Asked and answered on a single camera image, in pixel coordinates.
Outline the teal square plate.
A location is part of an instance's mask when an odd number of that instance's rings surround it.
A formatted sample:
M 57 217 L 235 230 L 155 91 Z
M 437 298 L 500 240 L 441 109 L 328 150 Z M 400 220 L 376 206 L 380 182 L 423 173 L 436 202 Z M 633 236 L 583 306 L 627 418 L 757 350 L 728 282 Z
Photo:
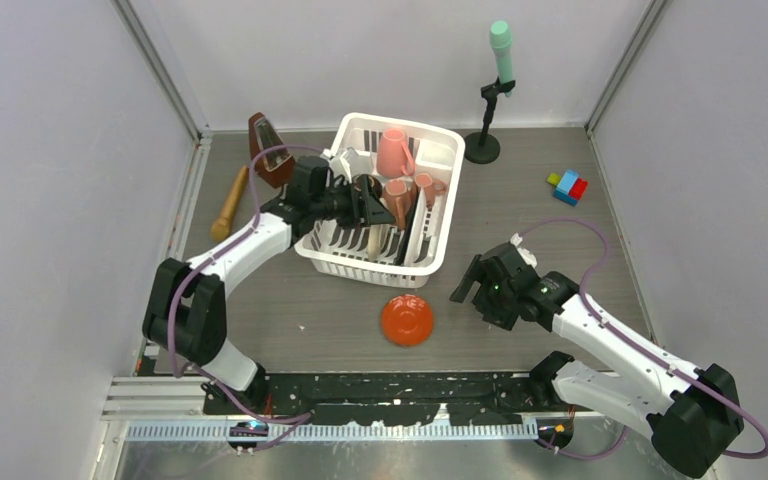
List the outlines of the teal square plate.
M 397 250 L 397 254 L 394 261 L 395 266 L 405 265 L 405 261 L 408 253 L 408 247 L 410 244 L 410 239 L 413 231 L 413 223 L 414 223 L 416 212 L 418 209 L 418 204 L 419 204 L 419 195 L 416 195 L 411 201 L 411 206 L 409 207 L 405 217 L 405 229 L 403 230 L 400 243 L 398 245 L 398 250 Z

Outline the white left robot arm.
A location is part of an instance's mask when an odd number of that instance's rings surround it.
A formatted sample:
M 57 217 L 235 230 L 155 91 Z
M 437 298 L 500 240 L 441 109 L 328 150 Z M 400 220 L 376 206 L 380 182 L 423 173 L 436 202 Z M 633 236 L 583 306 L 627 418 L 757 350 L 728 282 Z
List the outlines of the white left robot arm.
M 158 266 L 143 336 L 229 387 L 228 400 L 240 412 L 258 412 L 267 398 L 265 370 L 228 337 L 228 295 L 320 221 L 344 228 L 394 222 L 382 196 L 383 186 L 371 174 L 337 174 L 324 158 L 300 158 L 281 194 L 245 227 L 188 261 L 168 258 Z

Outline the red small plate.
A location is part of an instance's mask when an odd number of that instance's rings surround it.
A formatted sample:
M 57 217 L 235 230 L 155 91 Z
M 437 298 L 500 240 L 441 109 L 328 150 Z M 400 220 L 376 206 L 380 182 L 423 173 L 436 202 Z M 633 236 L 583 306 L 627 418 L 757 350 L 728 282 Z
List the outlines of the red small plate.
M 380 329 L 391 343 L 413 347 L 429 339 L 434 328 L 430 304 L 413 294 L 398 295 L 389 300 L 380 314 Z

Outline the white round plate with lettering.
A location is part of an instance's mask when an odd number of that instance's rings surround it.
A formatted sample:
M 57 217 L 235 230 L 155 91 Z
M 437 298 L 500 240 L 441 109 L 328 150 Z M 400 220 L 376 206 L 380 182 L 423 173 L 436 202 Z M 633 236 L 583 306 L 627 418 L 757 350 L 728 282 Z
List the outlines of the white round plate with lettering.
M 427 208 L 425 193 L 420 190 L 415 205 L 411 235 L 407 244 L 403 263 L 403 265 L 406 267 L 415 265 L 417 263 L 418 257 L 420 256 L 425 238 L 425 231 L 427 227 L 426 219 L 428 212 L 429 210 Z

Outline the large pink mug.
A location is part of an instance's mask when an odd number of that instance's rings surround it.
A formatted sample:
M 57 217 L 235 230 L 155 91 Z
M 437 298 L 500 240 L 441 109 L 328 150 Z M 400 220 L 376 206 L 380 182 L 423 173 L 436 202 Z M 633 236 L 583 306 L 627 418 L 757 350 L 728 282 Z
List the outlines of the large pink mug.
M 375 162 L 377 172 L 386 178 L 412 176 L 416 163 L 407 134 L 397 128 L 385 130 L 379 138 Z

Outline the small pink cup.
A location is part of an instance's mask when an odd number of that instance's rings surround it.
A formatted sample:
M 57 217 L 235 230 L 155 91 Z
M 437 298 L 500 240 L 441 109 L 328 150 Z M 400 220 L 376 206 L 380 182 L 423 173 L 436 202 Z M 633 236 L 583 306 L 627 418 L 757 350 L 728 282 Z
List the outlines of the small pink cup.
M 446 193 L 448 184 L 439 180 L 429 173 L 417 173 L 413 177 L 414 183 L 425 196 L 426 207 L 431 210 L 436 198 Z

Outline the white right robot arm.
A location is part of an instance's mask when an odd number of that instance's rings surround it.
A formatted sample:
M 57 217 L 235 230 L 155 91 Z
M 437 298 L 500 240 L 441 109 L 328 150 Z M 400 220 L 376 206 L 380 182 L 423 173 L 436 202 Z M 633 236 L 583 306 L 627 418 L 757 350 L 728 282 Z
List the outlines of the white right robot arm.
M 533 322 L 612 369 L 606 375 L 560 351 L 530 375 L 534 403 L 563 403 L 599 412 L 647 437 L 679 473 L 700 478 L 744 429 L 729 408 L 738 403 L 734 377 L 711 364 L 701 369 L 652 342 L 605 311 L 557 271 L 540 275 L 536 258 L 512 242 L 473 257 L 451 301 L 471 301 L 484 322 L 510 330 Z

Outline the red and cream saucer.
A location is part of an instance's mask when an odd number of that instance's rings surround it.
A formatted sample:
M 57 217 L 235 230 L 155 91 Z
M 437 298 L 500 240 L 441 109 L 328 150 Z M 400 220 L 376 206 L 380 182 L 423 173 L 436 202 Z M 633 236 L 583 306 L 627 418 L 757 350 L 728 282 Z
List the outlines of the red and cream saucer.
M 366 247 L 367 258 L 370 262 L 378 260 L 382 251 L 381 235 L 383 231 L 382 225 L 372 225 L 369 228 L 369 235 Z

